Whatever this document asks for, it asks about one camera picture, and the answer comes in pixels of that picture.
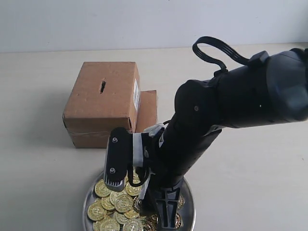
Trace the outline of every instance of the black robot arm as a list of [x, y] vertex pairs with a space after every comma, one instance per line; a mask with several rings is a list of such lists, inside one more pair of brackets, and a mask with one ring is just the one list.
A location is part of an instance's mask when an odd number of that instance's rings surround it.
[[[203, 53], [199, 43], [217, 47], [243, 66], [228, 71], [222, 61]], [[183, 176], [224, 127], [272, 125], [308, 117], [307, 49], [273, 56], [263, 51], [246, 59], [216, 38], [201, 37], [193, 51], [220, 70], [211, 80], [188, 80], [180, 86], [175, 114], [167, 127], [159, 125], [139, 135], [117, 128], [109, 139], [106, 185], [122, 190], [127, 169], [131, 176], [135, 166], [144, 188], [141, 214], [157, 213], [158, 230], [175, 229]], [[114, 143], [114, 138], [124, 141]], [[119, 158], [125, 162], [117, 165]], [[116, 172], [121, 174], [111, 173], [111, 168], [120, 168]]]

